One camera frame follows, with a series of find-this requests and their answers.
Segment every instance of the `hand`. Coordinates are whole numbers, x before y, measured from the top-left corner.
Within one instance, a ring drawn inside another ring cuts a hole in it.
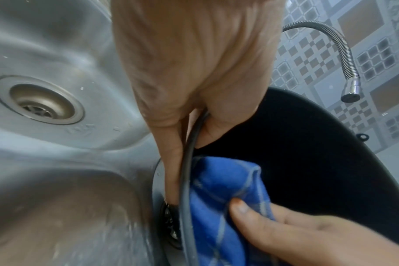
[[[399,266],[399,245],[374,231],[333,216],[312,216],[272,204],[276,222],[230,202],[243,236],[264,252],[294,266]]]
[[[207,107],[210,117],[197,148],[255,113],[271,78],[284,4],[112,0],[116,47],[164,163],[169,204],[179,201],[183,144],[198,110]]]

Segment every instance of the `sink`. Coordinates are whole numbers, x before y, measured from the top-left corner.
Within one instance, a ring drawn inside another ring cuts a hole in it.
[[[0,266],[168,265],[159,158],[102,2],[0,0]]]

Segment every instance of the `backsplash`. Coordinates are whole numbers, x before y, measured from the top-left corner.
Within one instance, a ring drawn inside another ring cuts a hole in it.
[[[355,133],[368,134],[378,153],[399,142],[399,0],[287,0],[284,24],[325,22],[347,39],[363,97],[343,103],[346,82],[337,48],[312,29],[282,34],[271,84],[314,101]]]

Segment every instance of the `blue cloth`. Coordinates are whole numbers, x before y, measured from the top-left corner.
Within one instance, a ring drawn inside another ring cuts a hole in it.
[[[261,168],[240,160],[195,157],[192,160],[190,202],[200,266],[287,265],[249,244],[228,213],[234,197],[274,220]]]

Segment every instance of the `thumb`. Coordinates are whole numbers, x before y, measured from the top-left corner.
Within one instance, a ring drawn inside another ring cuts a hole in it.
[[[221,121],[210,115],[204,122],[199,132],[195,148],[199,149],[221,138],[236,124]]]
[[[323,265],[324,247],[317,231],[272,221],[236,198],[229,210],[240,233],[258,249],[295,266]]]

